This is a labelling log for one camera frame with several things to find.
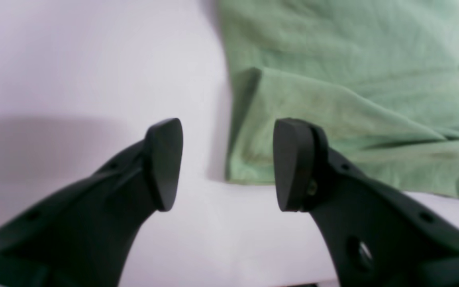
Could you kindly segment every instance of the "white backdrop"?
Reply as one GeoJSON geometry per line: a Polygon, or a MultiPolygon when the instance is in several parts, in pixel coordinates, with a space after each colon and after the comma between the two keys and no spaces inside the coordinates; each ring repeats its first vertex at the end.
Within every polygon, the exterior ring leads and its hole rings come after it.
{"type": "MultiPolygon", "coordinates": [[[[335,278],[307,214],[223,182],[227,76],[212,0],[0,0],[0,224],[175,117],[177,201],[144,224],[120,286],[335,278]]],[[[417,198],[459,224],[459,202],[417,198]]]]}

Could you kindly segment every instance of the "screw hole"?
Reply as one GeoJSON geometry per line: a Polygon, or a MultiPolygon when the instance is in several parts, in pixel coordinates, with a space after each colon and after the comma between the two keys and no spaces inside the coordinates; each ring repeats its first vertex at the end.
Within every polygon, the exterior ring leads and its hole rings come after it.
{"type": "Polygon", "coordinates": [[[433,219],[433,216],[427,214],[426,212],[421,212],[419,214],[419,217],[428,223],[433,223],[433,221],[435,221],[435,219],[433,219]]]}
{"type": "Polygon", "coordinates": [[[33,221],[33,220],[36,220],[37,218],[40,217],[40,211],[32,211],[31,213],[29,213],[27,216],[26,216],[26,220],[27,221],[33,221]]]}
{"type": "Polygon", "coordinates": [[[374,268],[373,256],[368,246],[356,237],[347,242],[347,252],[353,265],[362,272],[371,272],[374,268]]]}

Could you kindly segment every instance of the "black plastic part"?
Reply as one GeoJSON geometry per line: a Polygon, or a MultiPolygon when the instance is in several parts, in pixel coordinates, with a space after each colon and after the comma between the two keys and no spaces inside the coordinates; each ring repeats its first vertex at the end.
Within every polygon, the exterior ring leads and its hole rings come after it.
{"type": "Polygon", "coordinates": [[[141,224],[173,206],[181,157],[180,121],[164,120],[92,176],[0,227],[0,284],[116,287],[141,224]]]}
{"type": "Polygon", "coordinates": [[[279,207],[295,202],[292,209],[310,213],[342,287],[459,287],[459,230],[400,191],[366,177],[328,147],[320,127],[278,120],[274,164],[279,207]],[[295,172],[308,166],[293,164],[302,157],[314,161],[309,177],[295,172]],[[306,188],[309,182],[316,183],[316,192],[306,188]]]}

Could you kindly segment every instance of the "green fabric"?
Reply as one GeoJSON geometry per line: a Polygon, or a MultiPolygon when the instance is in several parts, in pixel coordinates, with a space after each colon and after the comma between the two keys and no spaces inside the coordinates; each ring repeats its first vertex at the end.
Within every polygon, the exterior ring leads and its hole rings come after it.
{"type": "Polygon", "coordinates": [[[458,0],[221,0],[226,178],[273,184],[277,118],[398,189],[459,198],[458,0]]]}

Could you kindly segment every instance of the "black plastic bracket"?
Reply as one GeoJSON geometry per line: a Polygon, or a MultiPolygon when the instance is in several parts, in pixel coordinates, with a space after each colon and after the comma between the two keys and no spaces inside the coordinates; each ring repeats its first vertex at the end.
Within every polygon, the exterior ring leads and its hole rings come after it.
{"type": "Polygon", "coordinates": [[[273,154],[280,209],[313,217],[342,287],[459,287],[459,230],[366,177],[321,127],[277,120],[273,154]]]}
{"type": "Polygon", "coordinates": [[[0,285],[116,287],[141,224],[173,207],[182,125],[159,122],[93,175],[0,227],[0,285]]]}

